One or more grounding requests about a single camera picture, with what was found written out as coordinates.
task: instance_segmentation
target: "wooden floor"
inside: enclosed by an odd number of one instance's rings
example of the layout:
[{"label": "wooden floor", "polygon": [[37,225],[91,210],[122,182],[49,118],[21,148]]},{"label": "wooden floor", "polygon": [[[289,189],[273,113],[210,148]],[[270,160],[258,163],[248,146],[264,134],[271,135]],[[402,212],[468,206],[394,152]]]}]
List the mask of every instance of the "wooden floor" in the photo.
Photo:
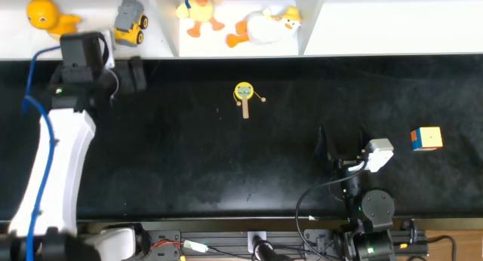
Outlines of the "wooden floor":
[{"label": "wooden floor", "polygon": [[[457,260],[477,261],[483,260],[483,231],[426,231],[428,238],[437,238],[440,235],[450,235],[457,243]],[[452,261],[452,244],[448,239],[429,245],[428,261]],[[406,261],[409,258],[398,258]]]}]

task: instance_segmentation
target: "toy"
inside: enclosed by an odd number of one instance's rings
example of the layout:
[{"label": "toy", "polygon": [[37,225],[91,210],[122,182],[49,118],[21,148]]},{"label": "toy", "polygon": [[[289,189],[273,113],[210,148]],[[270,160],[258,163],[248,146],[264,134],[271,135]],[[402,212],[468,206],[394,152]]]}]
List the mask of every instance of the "toy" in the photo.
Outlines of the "toy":
[{"label": "toy", "polygon": [[214,4],[212,0],[185,0],[178,9],[176,15],[181,19],[190,19],[195,21],[193,28],[189,29],[188,35],[193,38],[199,38],[201,35],[200,28],[203,23],[210,22],[214,31],[219,31],[225,27],[223,23],[215,20],[214,16]]},{"label": "toy", "polygon": [[249,41],[256,45],[266,45],[292,36],[299,28],[302,18],[296,7],[290,6],[280,17],[272,16],[269,8],[262,13],[254,12],[246,20],[236,24],[236,33],[226,37],[230,48],[238,43]]},{"label": "toy", "polygon": [[148,17],[144,15],[144,6],[138,0],[122,0],[118,7],[118,16],[114,22],[115,42],[120,45],[136,47],[143,43],[141,29],[148,27]]},{"label": "toy", "polygon": [[257,92],[255,92],[254,87],[247,82],[238,83],[233,91],[233,98],[236,101],[237,106],[241,106],[243,111],[243,118],[249,118],[248,114],[248,100],[256,94],[262,102],[266,102],[265,97],[260,97]]},{"label": "toy", "polygon": [[432,151],[443,147],[439,127],[421,127],[411,132],[413,151]]},{"label": "toy", "polygon": [[75,25],[82,20],[75,15],[61,14],[52,0],[32,0],[27,6],[27,17],[32,26],[47,30],[56,40],[63,34],[77,32]]}]

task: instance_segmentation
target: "yellow cube face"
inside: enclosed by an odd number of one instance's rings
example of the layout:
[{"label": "yellow cube face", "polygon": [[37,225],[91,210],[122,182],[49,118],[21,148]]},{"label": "yellow cube face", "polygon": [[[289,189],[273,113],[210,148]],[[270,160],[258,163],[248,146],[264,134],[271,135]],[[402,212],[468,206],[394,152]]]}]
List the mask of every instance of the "yellow cube face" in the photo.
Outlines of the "yellow cube face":
[{"label": "yellow cube face", "polygon": [[441,129],[439,127],[421,127],[421,143],[424,147],[443,147]]}]

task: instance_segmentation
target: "duck's yellow hat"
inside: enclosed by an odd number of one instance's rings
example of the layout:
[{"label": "duck's yellow hat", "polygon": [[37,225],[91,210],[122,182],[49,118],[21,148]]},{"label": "duck's yellow hat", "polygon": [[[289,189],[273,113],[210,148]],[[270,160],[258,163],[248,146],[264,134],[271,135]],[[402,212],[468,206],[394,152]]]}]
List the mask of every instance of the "duck's yellow hat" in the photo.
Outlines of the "duck's yellow hat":
[{"label": "duck's yellow hat", "polygon": [[300,17],[298,8],[294,6],[290,6],[287,9],[287,12],[285,12],[285,14],[283,14],[281,17],[288,20],[302,20],[302,18]]}]

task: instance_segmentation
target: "blue cable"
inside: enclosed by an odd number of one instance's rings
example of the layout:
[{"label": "blue cable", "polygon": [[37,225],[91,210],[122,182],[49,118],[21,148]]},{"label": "blue cable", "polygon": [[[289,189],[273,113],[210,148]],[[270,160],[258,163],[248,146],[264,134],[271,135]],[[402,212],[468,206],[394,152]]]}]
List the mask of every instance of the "blue cable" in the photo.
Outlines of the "blue cable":
[{"label": "blue cable", "polygon": [[[52,48],[47,48],[47,49],[44,49],[44,50],[40,50],[37,52],[37,54],[35,54],[32,58],[32,62],[30,63],[30,70],[29,70],[29,77],[27,79],[27,87],[26,87],[26,90],[25,90],[25,96],[30,96],[30,88],[32,86],[32,76],[33,76],[33,68],[35,67],[35,62],[37,60],[37,57],[43,53],[46,53],[48,51],[53,51],[53,50],[57,50],[57,49],[60,49],[60,46],[56,46],[56,47],[52,47]],[[25,99],[23,99],[23,102],[22,102],[22,112],[23,114],[26,114],[27,113],[27,110],[29,108],[29,104],[26,102]]]},{"label": "blue cable", "polygon": [[50,136],[50,148],[48,151],[48,158],[47,158],[47,165],[45,166],[44,176],[42,177],[42,181],[38,188],[37,199],[35,200],[35,204],[32,211],[32,218],[30,219],[29,225],[29,234],[27,235],[27,258],[26,261],[34,261],[34,254],[33,254],[33,237],[34,237],[34,230],[35,230],[35,222],[37,221],[38,212],[40,210],[40,201],[42,200],[42,195],[44,194],[45,184],[47,183],[48,174],[51,172],[52,161],[54,159],[54,150],[55,150],[55,137],[54,137],[54,129],[52,128],[51,120],[48,117],[47,111],[45,111],[44,107],[34,98],[31,96],[25,96],[24,100],[28,103],[34,105],[35,108],[42,114],[42,117],[47,124],[48,134]]},{"label": "blue cable", "polygon": [[48,134],[50,136],[50,147],[48,151],[47,165],[45,166],[44,176],[42,177],[42,181],[38,188],[37,198],[35,199],[35,204],[32,211],[32,217],[30,218],[29,233],[27,234],[26,261],[34,261],[33,238],[34,238],[35,223],[37,222],[38,212],[40,211],[40,202],[44,194],[45,185],[47,184],[48,174],[51,172],[52,161],[54,160],[54,150],[56,145],[56,141],[54,137],[54,129],[52,127],[51,120],[48,117],[48,113],[44,109],[42,104],[40,104],[37,100],[35,100],[30,96],[30,88],[32,86],[33,69],[35,67],[35,62],[37,60],[37,57],[45,52],[53,51],[57,49],[60,49],[60,46],[40,50],[39,52],[37,52],[37,54],[33,56],[32,62],[30,63],[29,77],[27,79],[25,97],[23,98],[23,102],[22,102],[23,114],[27,113],[29,103],[34,105],[35,108],[37,108],[37,110],[44,118],[45,123],[47,124]]}]

